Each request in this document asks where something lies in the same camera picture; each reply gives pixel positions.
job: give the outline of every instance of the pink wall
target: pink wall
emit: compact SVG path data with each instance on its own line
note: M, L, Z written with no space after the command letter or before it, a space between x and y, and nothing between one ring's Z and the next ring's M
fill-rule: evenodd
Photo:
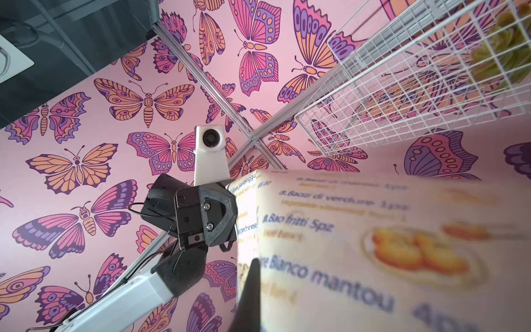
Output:
M261 124L259 119L266 120L267 114L273 115L286 105L285 100L279 98L283 87L295 76L311 71L292 71L293 68L302 67L295 61L295 56L304 65L316 64L316 55L307 57L310 60L304 63L303 52L297 45L294 4L295 7L307 6L307 11L314 6L312 11L315 12L314 15L318 15L316 19L319 24L330 26L326 35L337 29L348 18L350 11L342 9L339 0L311 1L309 5L299 0L293 3L277 0L262 2L270 5L265 7L276 14L276 18L271 21L272 40L276 40L263 44L267 44L265 52L275 57L276 62L271 60L269 63L277 70L272 71L273 79L261 82L259 90L244 93L239 81L239 68L247 50L240 52L243 43L239 38L243 39L241 30L245 28L236 24L230 8L231 2L232 0L226 0L219 9L204 11L219 25L225 40L223 52L218 54L214 49L214 55L208 64L201 58L201 11L197 10L193 17L194 2L165 0L161 4L161 12L163 10L169 18L175 19L171 23L174 30L182 32L180 36L176 36L182 39L180 41L183 44L190 45L190 52L196 56L196 61L199 61L203 70L219 82L218 87L225 96L233 99L235 108L241 111L240 115L253 128L257 128ZM362 2L350 2L349 7L356 7L356 4ZM400 8L400 2L393 3L393 8ZM392 17L389 13L389 8L386 12L379 1L371 2L367 12L362 15L367 17L364 28L354 32L351 44L358 45L354 41L369 38L389 22L389 17ZM353 29L347 26L345 34ZM101 292L102 283L95 284L98 276L110 274L114 277L138 257L140 248L145 245L142 244L142 239L153 236L145 227L149 226L154 232L159 230L148 225L139 216L126 212L125 203L111 202L117 205L114 206L116 209L110 210L109 202L98 198L108 190L115 190L125 194L128 201L142 201L148 192L147 185L153 183L160 172L167 172L181 181L191 183L193 167L186 163L190 161L193 144L189 144L191 138L187 135L193 132L196 125L210 120L213 124L230 127L226 117L217 113L217 105L209 100L199 84L190 80L193 77L189 77L185 69L181 68L179 71L178 62L173 63L174 57L157 41L156 37L131 52L129 58L124 58L125 67L128 66L127 60L136 64L133 67L134 74L128 75L122 62L118 61L116 65L107 66L52 99L47 106L39 107L0 131L0 140L3 142L0 144L0 154L4 156L3 176L0 176L0 223L5 230L0 237L5 253L0 268L0 288L7 291L7 294L0 291L1 330L22 331L33 326L51 325L64 313L60 306L54 309L57 300L53 294L63 296L62 292L76 292L77 295L73 295L70 300L71 305L76 307L90 301L89 296L84 299L85 291L94 296ZM317 64L323 66L316 66L323 72L333 65L323 65L319 61ZM301 79L311 82L310 76L307 74ZM174 87L178 89L164 94ZM149 98L153 98L153 106L146 106L152 103ZM173 107L172 102L179 98L184 104ZM146 112L145 107L153 109L152 118L151 110L148 108ZM334 158L319 156L317 148L308 142L296 122L286 122L264 138L264 141L272 144L272 149L281 149L279 160L289 169L360 171L367 175L398 173L480 178L526 185L531 178L530 125L529 117L504 118L462 132L435 133L418 140L366 148L363 151L353 150ZM284 135L284 139L278 139L275 134ZM231 155L244 142L244 137L235 125L227 131L226 136L230 138L227 154ZM134 143L135 138L150 140L148 146L152 148L159 142L159 146L163 147L158 154L161 163L155 164L152 169L149 160L142 157L143 148ZM171 160L171 140L176 140L177 143L175 162ZM98 146L100 150L94 152L98 155L85 156ZM253 169L267 166L254 151L232 169L232 176L236 178ZM79 167L84 167L87 176L76 176L83 174L78 171L81 169ZM71 168L72 176L65 177L70 174L68 170ZM83 205L89 212L75 208ZM98 225L92 223L87 213L91 214ZM53 230L58 236L61 233L71 235L72 242L66 240L68 236L56 237L52 241L38 238L36 234L50 224L54 225ZM113 261L111 257L104 264L112 254L119 255L119 258ZM235 266L235 260L231 257L236 257L235 248L225 254L219 249L211 249L207 262L223 260L232 267ZM226 277L235 273L235 270L231 270ZM226 295L222 294L220 287L210 287L209 281L203 279L181 296L176 304L171 303L160 309L167 321L171 319L169 324L156 325L148 331L165 331L168 328L174 331L184 330L189 315L194 314L191 308L197 298L199 301L196 305L204 304L208 307L207 310L215 308L215 313L209 314L211 322L217 325L219 319L216 317L220 316L221 325L218 329L224 331L230 324L233 315L231 310L235 306L235 299L229 299L231 296ZM175 313L172 317L170 313L173 312L174 304ZM139 330L146 319L148 322L152 321L149 317L143 318L129 330Z

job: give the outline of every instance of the butterfly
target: butterfly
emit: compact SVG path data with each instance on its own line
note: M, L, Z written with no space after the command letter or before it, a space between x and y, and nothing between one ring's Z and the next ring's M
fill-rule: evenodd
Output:
M511 145L503 154L507 164L514 166L517 173L526 175L531 180L531 142Z
M218 328L221 326L221 317L212 318L215 313L216 308L210 297L205 293L199 294L190 309L186 332L218 332Z
M277 59L269 53L259 51L267 49L263 44L269 45L277 41L280 34L281 9L264 1L257 5L257 2L245 0L231 0L230 9L236 25L246 39L242 42L243 48L248 51L242 57L238 76L242 92L250 96L253 91L260 90L262 81L278 82Z
M184 84L169 89L156 98L152 98L153 94L145 93L142 87L139 86L145 94L145 98L142 98L134 91L111 80L95 79L94 85L111 104L119 105L109 108L111 115L117 120L123 121L133 118L142 108L142 104L144 104L144 123L148 128L153 120L153 104L160 116L166 120L178 120L183 115L183 109L178 106L183 105L195 89L191 84ZM159 85L157 89L164 85L168 85L168 83Z
M3 198L2 196L0 196L0 203L6 204L10 208L12 208L14 206L13 203L9 202L7 199Z
M156 54L153 57L153 63L155 64L155 69L159 73L169 73L177 61L179 64L177 65L177 69L179 70L179 73L183 70L184 64L177 58L177 56L172 52L169 47L164 44L163 40L160 38L156 38L154 42L151 43L153 45L153 50L155 50ZM183 45L185 50L190 50L191 46L188 44ZM191 58L195 61L196 65L199 66L199 68L203 69L203 64L199 60L197 56L194 54L188 52L188 55L191 56ZM188 69L186 69L186 75L188 76L188 79L194 83L197 83L197 79L195 78L194 74L192 74Z
M320 9L316 10L314 6L308 6L306 0L294 0L293 24L297 45L307 65L297 61L295 56L295 61L302 68L294 68L292 72L293 70L303 70L304 73L295 76L280 90L277 99L285 103L295 99L302 91L317 81L319 77L322 77L324 75L323 70L328 70L337 64L337 60L327 45L327 40L335 34L335 31L332 31L327 36L332 23L328 21L326 14L321 15ZM334 36L330 41L330 45L332 45L333 51L341 61L364 41L354 41L351 36L345 36L341 32Z
M135 148L137 156L149 158L152 175L168 173L175 160L177 160L177 167L183 172L193 171L195 170L195 132L181 138L177 144L179 136L175 140L168 136L172 144L170 146L170 143L162 136L148 132L135 132L129 134L127 144Z
M102 143L81 159L79 153L84 147L79 149L77 155L64 149L74 156L72 161L57 155L42 154L26 160L26 163L41 174L50 174L46 176L44 183L56 194L62 192L68 195L80 185L91 185L96 188L110 175L109 163L104 163L112 159L118 144Z
M251 113L254 115L255 118L258 119L261 123L265 123L267 120L271 119L271 114L267 113L264 110L261 109L252 109ZM306 160L302 156L302 154L289 145L286 142L283 141L289 141L289 136L284 135L284 133L287 133L289 131L292 131L297 126L297 122L295 120L286 120L273 128L269 132L269 137L267 138L269 141L272 141L267 145L268 149L273 152L275 155L280 156L281 154L284 154L286 156L295 155L299 157L299 159L305 163Z
M184 43L184 39L186 38L187 32L184 20L179 15L175 15L175 13L171 13L170 16L168 16L168 14L164 12L164 10L162 11L161 20L164 26L168 29L168 31L170 31L172 36L177 39L180 44ZM162 39L156 38L151 43L151 45L153 45L153 49L156 52L155 56L153 57L153 63L155 64L155 68L159 73L169 73L169 71L172 70L177 61L179 62L179 72L183 70L184 64L177 58L177 56L172 52L172 50L169 49L169 47L164 43ZM191 46L188 44L184 44L183 47L186 51L190 50L191 48ZM190 55L190 57L195 61L199 68L203 69L203 64L196 55L190 52L188 52L188 55ZM194 75L188 69L186 69L186 74L190 81L193 81L194 83L198 82Z
M225 141L225 154L227 155L227 159L230 159L238 149L229 137L227 137ZM245 176L257 169L267 169L269 167L269 162L263 155L258 155L256 159L254 159L254 157L255 156L251 156L250 158L247 158L246 156L243 156L238 160L236 165L230 169L230 178L236 180L237 178Z
M157 238L158 234L146 225L140 225L138 232L136 233L138 240L136 241L137 251L139 253L149 247L151 242ZM164 244L157 250L157 252L163 252L170 245L170 240L166 240Z
M40 134L44 136L48 122L50 129L54 131L57 143L61 144L74 138L73 133L81 125L77 117L86 112L83 103L87 100L90 98L84 92L78 92L59 101L51 110L48 104L44 104L40 109L36 108L12 124L8 124L5 128L5 131L11 133L8 139L25 145L31 140L31 134L37 127L40 127Z
M226 260L215 260L207 263L203 278L208 280L210 287L220 287L223 300L236 296L236 265Z
M145 319L144 323L137 332L161 332L166 328L172 320L175 307L177 306L177 298L173 298L167 303L160 305L153 310ZM164 332L172 332L171 329L166 329Z
M123 265L122 260L123 258L115 253L107 257L99 269L92 292L90 292L90 275L88 275L89 288L87 291L79 287L77 282L74 283L80 290L85 292L87 304L94 301L94 295L96 300L99 299L127 269L127 265ZM36 322L42 321L44 324L54 324L60 321L70 310L74 308L82 310L85 308L83 297L66 287L45 286L40 289L38 295L39 297L35 302L40 304L40 310L37 311L39 316Z
M135 48L131 52L126 53L119 59L127 75L137 81L142 81L142 79L140 78L140 76L138 76L138 74L135 73L135 68L138 67L138 65L140 64L139 57L144 54L146 48L147 42ZM111 64L114 66L117 62L118 60L111 62Z
M314 157L322 156L321 151L308 151ZM358 147L347 147L330 157L320 157L308 163L308 167L315 170L324 169L329 172L355 172L359 169L351 164L357 164L356 159L367 159L367 153Z
M481 180L470 173L477 157L461 146L463 132L434 129L418 138L406 152L407 175L437 176L455 180Z
M78 222L79 217L73 214L40 217L15 229L13 238L23 246L44 250L62 234L50 248L49 256L55 259L68 252L81 253L85 250L83 228L90 235L95 235L98 225L105 235L112 237L120 226L131 220L129 212L114 210L126 209L134 201L136 190L135 180L120 182L98 197L90 211L85 207L90 201L71 209L79 209L82 222Z
M227 98L228 102L230 103L232 101L232 98L229 98L230 94L233 93L234 88L236 87L234 83L228 83L228 84L219 84L218 81L216 81L215 78L210 75L209 72L205 73L208 77L208 79L214 84L214 86ZM208 108L208 115L207 115L207 121L206 123L211 123L216 116L221 112L221 115L224 116L225 112L221 110L221 106L218 105L218 103L212 98L208 92L201 86L201 90L203 90L204 95L207 97L208 102L211 104ZM242 106L240 104L236 103L230 103L235 111L242 112L246 110L245 106ZM225 131L229 132L230 128L232 127L233 121L226 116L225 117Z
M0 320L10 311L7 303L24 300L37 288L37 285L44 280L49 272L50 266L43 266L0 282Z

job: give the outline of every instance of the orange butterfly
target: orange butterfly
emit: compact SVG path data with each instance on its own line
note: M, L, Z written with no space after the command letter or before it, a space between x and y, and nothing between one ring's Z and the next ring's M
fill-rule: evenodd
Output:
M307 27L308 24L312 24L311 29ZM302 91L315 83L319 77L322 77L324 71L333 68L337 64L337 60L327 44L327 40L335 34L335 31L332 31L327 36L332 23L328 21L326 14L322 15L320 9L309 6L307 0L294 0L293 25L295 39L306 65L297 61L295 56L295 61L302 66L302 68L297 70L303 70L304 73L295 76L280 90L277 100L285 103L291 102ZM334 36L330 44L339 59L343 60L364 41L352 40L351 36L345 36L341 32Z
M232 140L227 137L227 144L225 145L225 153L227 159L230 159L237 151L238 148ZM240 176L245 176L257 169L267 169L269 167L269 162L264 158L263 155L259 155L256 159L255 156L251 156L249 159L246 156L243 156L233 168L230 169L230 178L236 180Z
M147 42L135 48L131 52L126 53L124 56L120 57L119 59L120 62L122 62L122 67L124 68L127 75L131 76L137 81L142 81L142 79L140 78L140 76L138 76L135 73L135 69L140 64L139 56L144 54L146 48L147 48ZM114 66L117 62L118 60L111 62L111 64Z
M261 109L251 108L251 113L261 123L265 123L267 120L271 119L271 114ZM282 122L281 124L279 124L278 126L276 126L275 128L273 128L273 130L269 132L270 136L267 138L269 141L272 141L272 142L269 143L267 147L269 148L269 150L271 150L271 152L273 152L277 156L280 156L281 154L284 154L286 156L295 155L299 157L299 159L303 163L305 163L306 160L304 159L302 154L297 149L295 149L288 143L283 142L283 141L289 141L290 139L289 136L283 135L283 133L292 131L293 129L295 129L296 126L297 126L297 122L291 119L291 120L286 120Z
M142 108L142 104L144 104L144 123L148 128L153 120L153 105L155 105L160 116L166 120L178 120L183 115L183 109L178 106L183 105L195 89L191 84L184 84L169 89L153 98L152 93L145 93L142 87L139 86L145 94L145 98L142 98L134 91L111 80L95 79L94 85L110 103L120 105L109 108L111 115L117 120L123 121L133 118ZM168 85L168 83L158 86L157 89L164 85Z
M78 156L81 149L77 155L65 149L74 156L72 161L61 156L43 154L26 160L26 163L41 174L50 174L44 181L48 189L56 194L62 192L68 195L80 185L96 188L101 182L105 182L110 175L110 167L104 163L112 159L117 148L118 144L103 143L90 150L83 159Z

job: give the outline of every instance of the pink butterfly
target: pink butterfly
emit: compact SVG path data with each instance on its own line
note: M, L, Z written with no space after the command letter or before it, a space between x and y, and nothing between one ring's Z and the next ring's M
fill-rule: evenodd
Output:
M0 203L6 204L10 208L12 208L14 206L13 203L9 202L7 199L3 198L2 196L0 196Z
M175 121L183 115L183 109L178 107L183 105L192 95L195 87L191 84L184 84L165 91L153 98L153 93L161 86L155 89L153 93L145 93L141 86L140 90L145 94L145 98L140 97L134 91L125 86L106 79L95 79L94 85L98 91L109 101L109 103L118 105L109 108L113 118L124 121L133 118L144 105L144 123L149 128L153 121L153 107L166 120Z
M126 53L119 59L127 75L137 81L142 81L142 79L135 73L135 68L140 64L139 57L144 54L146 48L147 42L135 48L131 52ZM117 62L118 60L111 62L111 64L114 66Z
M186 332L218 332L221 326L221 316L212 318L215 314L216 308L210 297L205 293L199 294L190 308Z
M101 266L98 277L94 282L94 289L90 292L90 275L89 288L84 290L79 287L80 290L85 292L85 301L90 304L94 301L94 295L96 300L99 299L109 287L122 275L127 269L127 265L122 264L123 258L115 253L112 253ZM82 310L85 308L83 303L83 297L73 290L61 286L45 286L40 289L39 298L35 302L40 303L40 310L37 311L39 316L36 322L44 322L44 324L52 324L60 321L70 310L76 308Z
M136 181L127 180L120 182L104 192L92 205L90 211L85 207L79 209L79 217L83 220L78 223L79 217L73 214L50 215L34 219L18 227L13 232L17 243L35 250L46 249L59 235L63 234L52 245L49 256L53 259L61 258L67 252L81 253L85 250L85 237L83 228L90 235L96 234L96 224L109 237L114 236L118 228L126 225L131 220L131 214L123 211L134 201L136 196Z
M210 287L220 287L223 300L236 296L236 265L226 260L215 260L207 263L203 278L208 280Z
M277 41L281 9L264 1L257 5L257 2L245 0L231 0L230 9L243 37L255 42L242 40L243 48L249 50L242 57L238 73L242 92L250 96L251 92L260 90L262 81L278 82L277 59L269 53L257 51L267 49L262 44Z
M5 281L0 282L0 320L10 312L5 303L16 303L24 300L40 284L50 272L50 266L43 266L29 270Z
M343 148L350 144L350 139L347 135L338 134L318 120L312 119L312 128L319 141L328 149Z
M151 44L153 45L153 50L156 52L155 56L153 57L153 63L155 64L155 69L157 69L159 73L169 73L177 62L179 62L177 66L179 73L183 70L184 64L177 58L172 50L169 49L162 39L157 38ZM188 44L183 45L183 47L187 51L191 48L191 46ZM199 68L203 69L203 64L196 55L190 52L188 52L188 55L190 55ZM186 69L186 75L190 81L194 83L198 82L195 76L188 69Z
M234 83L227 83L227 84L219 84L218 81L216 81L215 78L210 75L209 72L206 72L208 79L216 86L216 88L223 93L225 98L229 101L229 103L232 101L232 98L229 98L230 94L234 92L234 88L236 87ZM208 114L207 114L207 121L206 123L211 123L216 116L218 116L219 112L221 112L221 115L224 116L225 112L221 110L221 106L218 105L218 103L212 98L208 92L201 86L201 90L203 90L204 95L207 97L208 102L211 103L210 107L208 108ZM242 106L240 104L236 103L230 103L235 111L242 112L246 110L245 106ZM232 120L228 117L228 115L225 117L225 131L229 132L230 128L232 127Z
M323 155L321 151L318 150L308 151L308 153L315 157ZM349 147L332 155L330 158L321 157L314 159L308 163L308 167L315 169L316 171L324 169L325 171L329 172L343 171L359 173L359 169L351 165L358 163L356 159L367 159L367 153L360 148Z
M127 144L135 148L137 156L149 158L152 175L168 173L175 160L180 170L184 172L195 170L195 132L183 137L179 144L177 144L177 138L175 140L169 138L171 145L162 136L148 132L135 132L129 134Z
M49 109L48 104L44 104L40 109L36 108L12 124L8 124L5 128L5 131L11 133L8 139L22 142L23 145L28 143L31 140L33 130L39 127L37 122L39 118L42 136L46 133L48 122L50 122L50 129L54 131L57 143L61 144L74 138L73 133L80 126L77 117L86 112L83 109L83 103L89 99L85 93L78 92L62 99L52 109Z

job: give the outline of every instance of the white wire grid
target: white wire grid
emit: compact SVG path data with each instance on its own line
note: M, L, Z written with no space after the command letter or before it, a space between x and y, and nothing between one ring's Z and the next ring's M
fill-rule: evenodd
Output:
M529 112L530 77L518 84L510 79L531 66L531 14L519 16L517 10L523 2L477 0L455 8L442 2L435 13L438 17L431 10L433 2L417 2L416 8L423 6L430 21L436 23L412 24L406 10L395 21L412 36L404 41L384 27L379 34L392 36L386 39L388 48L376 45L374 37L363 47L383 52L392 49L390 45L398 47L368 55L360 48L322 78L326 82L314 94L317 98L296 114L296 120L326 155L347 146L387 144L422 136L433 128L460 129ZM506 11L515 21L490 33L496 18ZM487 38L492 40L509 29L523 31L521 42L494 52ZM482 45L491 56L473 64L470 52ZM513 61L518 64L508 69L506 55L516 56ZM491 74L486 75L479 66L489 67Z

